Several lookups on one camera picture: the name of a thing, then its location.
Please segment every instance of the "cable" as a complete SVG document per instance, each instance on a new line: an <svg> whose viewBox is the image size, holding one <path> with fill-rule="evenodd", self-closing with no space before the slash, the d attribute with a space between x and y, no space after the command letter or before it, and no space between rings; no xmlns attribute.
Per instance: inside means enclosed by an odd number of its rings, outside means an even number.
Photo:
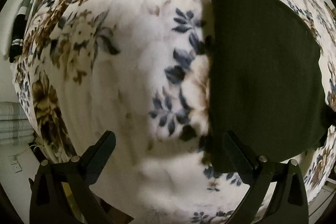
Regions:
<svg viewBox="0 0 336 224"><path fill-rule="evenodd" d="M29 150L29 149L30 149L31 147L33 147L33 146L35 146L34 149L33 149L33 152L35 152L35 149L36 149L36 148L38 148L38 147L41 148L41 147L42 147L41 145L33 144L33 145L29 146L27 149L23 150L23 151L20 152L20 153L17 153L17 154L15 154L15 155L13 155L13 156L15 156L15 158L17 158L19 155L21 155L22 153L26 152L27 150Z"/></svg>
<svg viewBox="0 0 336 224"><path fill-rule="evenodd" d="M335 193L336 192L336 188L331 192L331 194L321 203L321 205L320 206L318 206L317 208L316 208L316 210L315 211L313 211L310 215L309 215L309 217L311 217L319 208L321 208L321 206L328 200L328 198L330 198L331 197L331 195L333 194L333 193Z"/></svg>

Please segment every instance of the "white blanket with floral pattern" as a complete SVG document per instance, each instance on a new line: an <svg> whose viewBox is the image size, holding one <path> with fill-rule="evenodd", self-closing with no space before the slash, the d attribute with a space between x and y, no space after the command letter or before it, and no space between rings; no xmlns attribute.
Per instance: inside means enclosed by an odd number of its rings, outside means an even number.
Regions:
<svg viewBox="0 0 336 224"><path fill-rule="evenodd" d="M336 24L321 0L281 0L321 47L326 101L336 110ZM209 123L210 0L38 0L13 66L14 85L53 162L81 155L105 130L117 147L92 190L135 217L164 223L225 222L248 186L214 172ZM325 147L298 156L308 201L335 160ZM269 190L256 220L269 202Z"/></svg>

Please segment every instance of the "floral bedspread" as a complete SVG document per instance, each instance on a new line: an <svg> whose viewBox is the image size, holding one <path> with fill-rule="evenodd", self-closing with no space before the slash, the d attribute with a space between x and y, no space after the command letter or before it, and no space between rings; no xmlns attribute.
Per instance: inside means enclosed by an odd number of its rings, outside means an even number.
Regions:
<svg viewBox="0 0 336 224"><path fill-rule="evenodd" d="M325 99L336 110L336 23L321 0L281 0L321 48ZM81 155L105 130L117 147L92 190L135 217L219 223L248 186L216 173L204 147L209 121L211 0L38 0L13 66L14 85L53 162ZM298 155L310 202L335 160L326 145ZM256 216L258 220L272 194Z"/></svg>

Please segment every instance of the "white label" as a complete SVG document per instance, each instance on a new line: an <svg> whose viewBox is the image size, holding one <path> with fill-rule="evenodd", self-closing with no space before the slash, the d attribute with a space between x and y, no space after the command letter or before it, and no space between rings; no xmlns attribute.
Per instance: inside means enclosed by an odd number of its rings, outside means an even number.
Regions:
<svg viewBox="0 0 336 224"><path fill-rule="evenodd" d="M22 39L15 39L15 40L13 40L12 45L20 45L21 44L21 40Z"/></svg>
<svg viewBox="0 0 336 224"><path fill-rule="evenodd" d="M22 6L17 14L18 15L25 15L26 12L27 12L27 7Z"/></svg>

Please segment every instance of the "small white object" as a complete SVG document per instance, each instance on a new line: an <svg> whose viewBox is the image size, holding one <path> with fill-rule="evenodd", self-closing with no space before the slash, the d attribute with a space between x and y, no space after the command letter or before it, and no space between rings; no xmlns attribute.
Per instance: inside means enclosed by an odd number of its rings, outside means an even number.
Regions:
<svg viewBox="0 0 336 224"><path fill-rule="evenodd" d="M19 163L12 164L12 169L15 173L22 171L22 168Z"/></svg>
<svg viewBox="0 0 336 224"><path fill-rule="evenodd" d="M24 7L22 6L20 9L19 9L19 12L17 13L18 15L25 15L27 12L27 7Z"/></svg>
<svg viewBox="0 0 336 224"><path fill-rule="evenodd" d="M42 162L41 162L41 165L42 166L46 166L48 164L48 160L43 160Z"/></svg>
<svg viewBox="0 0 336 224"><path fill-rule="evenodd" d="M259 160L261 161L261 162L267 162L267 158L265 157L265 156L260 156L259 157Z"/></svg>
<svg viewBox="0 0 336 224"><path fill-rule="evenodd" d="M295 159L291 159L291 164L294 165L294 166L297 166L297 165L298 165L298 162L297 162L297 160L295 160Z"/></svg>
<svg viewBox="0 0 336 224"><path fill-rule="evenodd" d="M80 159L79 156L73 156L73 157L71 158L71 161L72 161L72 162L78 162L79 159Z"/></svg>
<svg viewBox="0 0 336 224"><path fill-rule="evenodd" d="M17 161L16 155L9 156L9 162L12 164L18 164L19 162Z"/></svg>

